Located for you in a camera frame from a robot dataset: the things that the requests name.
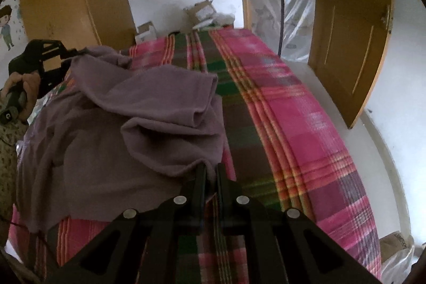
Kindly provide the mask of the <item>patterned left sleeve forearm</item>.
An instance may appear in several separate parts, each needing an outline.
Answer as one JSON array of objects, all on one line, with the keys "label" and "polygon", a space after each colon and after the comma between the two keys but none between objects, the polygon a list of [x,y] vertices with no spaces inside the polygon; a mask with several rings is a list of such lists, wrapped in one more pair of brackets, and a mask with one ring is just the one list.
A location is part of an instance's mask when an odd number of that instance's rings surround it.
[{"label": "patterned left sleeve forearm", "polygon": [[13,215],[16,196],[17,142],[23,139],[28,129],[26,120],[17,119],[1,125],[1,247],[9,236],[9,222]]}]

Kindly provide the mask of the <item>person left hand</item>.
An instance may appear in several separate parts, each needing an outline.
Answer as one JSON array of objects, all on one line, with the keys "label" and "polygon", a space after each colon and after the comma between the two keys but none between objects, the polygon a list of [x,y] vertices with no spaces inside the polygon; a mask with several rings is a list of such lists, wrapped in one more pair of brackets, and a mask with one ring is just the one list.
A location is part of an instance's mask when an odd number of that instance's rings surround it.
[{"label": "person left hand", "polygon": [[38,99],[40,86],[40,76],[38,72],[26,73],[21,75],[17,72],[12,73],[6,80],[3,89],[1,90],[1,102],[4,102],[9,90],[16,84],[22,83],[23,90],[27,95],[27,101],[17,119],[26,122],[31,115]]}]

